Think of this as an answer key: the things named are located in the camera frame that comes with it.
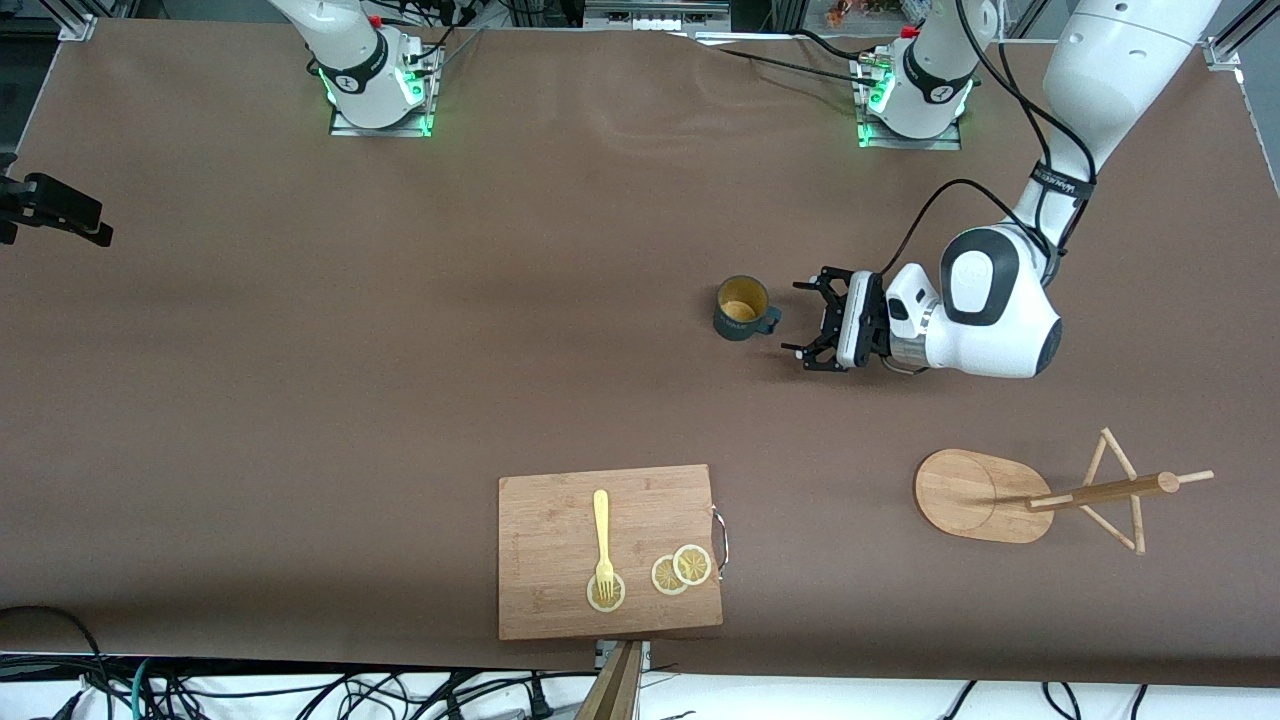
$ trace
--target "cutting board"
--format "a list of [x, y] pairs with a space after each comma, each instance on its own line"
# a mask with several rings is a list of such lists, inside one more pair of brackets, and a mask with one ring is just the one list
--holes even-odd
[[[609, 560], [627, 592], [599, 612], [586, 602], [595, 573], [591, 496], [609, 493]], [[712, 547], [712, 486], [707, 465], [525, 475], [498, 480], [498, 637], [608, 638], [719, 625], [719, 578], [677, 596], [653, 587], [649, 573], [684, 544]]]

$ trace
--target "white floor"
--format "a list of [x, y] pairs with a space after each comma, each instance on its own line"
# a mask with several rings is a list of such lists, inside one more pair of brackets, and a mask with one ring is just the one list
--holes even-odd
[[[472, 684], [502, 676], [488, 674]], [[335, 679], [335, 675], [291, 675], [212, 678], [192, 683], [192, 688], [211, 692], [257, 692], [275, 688], [310, 687]], [[369, 675], [376, 682], [383, 675]], [[411, 694], [426, 694], [443, 674], [406, 675]], [[544, 683], [552, 707], [576, 703], [586, 696], [590, 678], [567, 678]], [[730, 675], [646, 674], [640, 693], [640, 720], [667, 720], [689, 711], [690, 720], [937, 720], [948, 710], [964, 685], [952, 680], [855, 680], [806, 678], [745, 678]], [[1128, 720], [1137, 688], [1134, 685], [1073, 684], [1083, 720]], [[33, 720], [51, 716], [72, 693], [77, 682], [0, 683], [0, 720]], [[1065, 696], [1055, 688], [1060, 705]], [[293, 720], [315, 693], [298, 693], [252, 700], [204, 700], [206, 715], [214, 720]], [[312, 720], [338, 716], [342, 693], [332, 694], [312, 715]], [[494, 693], [463, 706], [467, 720], [495, 717], [508, 710], [527, 710], [527, 696], [520, 687]], [[402, 706], [392, 701], [396, 716]], [[116, 702], [116, 717], [127, 720], [129, 708]], [[424, 720], [435, 720], [443, 707], [433, 708]], [[1275, 720], [1280, 717], [1280, 689], [1152, 687], [1138, 715], [1146, 720]], [[86, 693], [74, 720], [106, 717], [105, 698]], [[1044, 702], [1038, 683], [978, 683], [956, 720], [1055, 720], [1057, 714]], [[364, 703], [351, 720], [394, 720], [385, 707]]]

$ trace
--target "blue mug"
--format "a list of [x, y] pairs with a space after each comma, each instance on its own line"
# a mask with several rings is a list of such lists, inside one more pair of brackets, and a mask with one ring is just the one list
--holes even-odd
[[716, 332], [724, 340], [773, 334], [782, 311], [769, 305], [769, 292], [750, 275], [733, 275], [716, 291]]

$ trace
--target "yellow fork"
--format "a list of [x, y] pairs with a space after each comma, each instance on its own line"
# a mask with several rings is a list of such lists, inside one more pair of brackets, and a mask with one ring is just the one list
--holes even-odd
[[613, 600], [613, 562], [609, 562], [609, 493], [595, 491], [595, 539], [600, 544], [600, 561], [595, 564], [595, 594]]

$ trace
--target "brown tabletop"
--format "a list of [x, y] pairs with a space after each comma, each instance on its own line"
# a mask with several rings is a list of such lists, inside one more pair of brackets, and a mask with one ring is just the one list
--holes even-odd
[[[780, 41], [751, 45], [840, 69]], [[1014, 47], [1037, 86], [1050, 47]], [[330, 138], [288, 26], [104, 22], [22, 146], [99, 197], [96, 249], [0, 250], [0, 602], [108, 652], [584, 666], [497, 639], [497, 480], [710, 465], [733, 557], [685, 671], [1280, 682], [1276, 200], [1240, 88], [1193, 56], [1103, 170], [1034, 380], [804, 373], [822, 265], [878, 268], [938, 184], [1036, 158], [977, 91], [960, 152], [859, 149], [849, 88], [660, 33], [488, 32], [430, 140]], [[906, 259], [998, 219], [945, 196]], [[749, 273], [778, 334], [710, 328]], [[1029, 546], [931, 528], [943, 447], [1079, 482], [1110, 425], [1137, 557], [1082, 514]], [[1111, 465], [1102, 479], [1119, 477]], [[78, 648], [6, 621], [10, 648]]]

